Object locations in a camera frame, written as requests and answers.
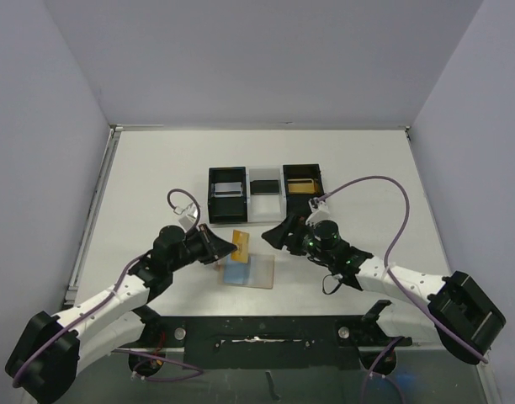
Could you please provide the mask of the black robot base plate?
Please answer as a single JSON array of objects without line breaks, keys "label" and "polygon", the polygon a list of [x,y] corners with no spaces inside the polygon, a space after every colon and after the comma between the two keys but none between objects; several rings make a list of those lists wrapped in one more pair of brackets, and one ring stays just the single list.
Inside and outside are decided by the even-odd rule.
[{"label": "black robot base plate", "polygon": [[392,340],[375,315],[162,316],[129,345],[162,343],[201,369],[358,369]]}]

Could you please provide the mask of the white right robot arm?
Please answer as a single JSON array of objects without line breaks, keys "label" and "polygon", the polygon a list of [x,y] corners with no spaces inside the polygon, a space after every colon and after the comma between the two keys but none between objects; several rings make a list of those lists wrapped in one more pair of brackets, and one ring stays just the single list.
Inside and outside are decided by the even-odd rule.
[{"label": "white right robot arm", "polygon": [[506,325],[506,318],[468,274],[425,274],[396,266],[342,239],[331,220],[307,225],[291,215],[262,234],[271,247],[286,249],[325,267],[341,284],[414,305],[457,359],[478,364]]}]

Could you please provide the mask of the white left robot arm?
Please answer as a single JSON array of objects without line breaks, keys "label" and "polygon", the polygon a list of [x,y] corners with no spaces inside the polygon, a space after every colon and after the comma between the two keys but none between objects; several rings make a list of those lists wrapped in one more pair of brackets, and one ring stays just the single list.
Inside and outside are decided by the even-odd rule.
[{"label": "white left robot arm", "polygon": [[163,227],[150,250],[132,259],[114,284],[70,309],[29,319],[5,365],[13,387],[39,403],[53,403],[81,370],[127,343],[153,344],[159,324],[139,311],[173,283],[176,271],[192,263],[214,263],[236,251],[208,226],[191,231]]}]

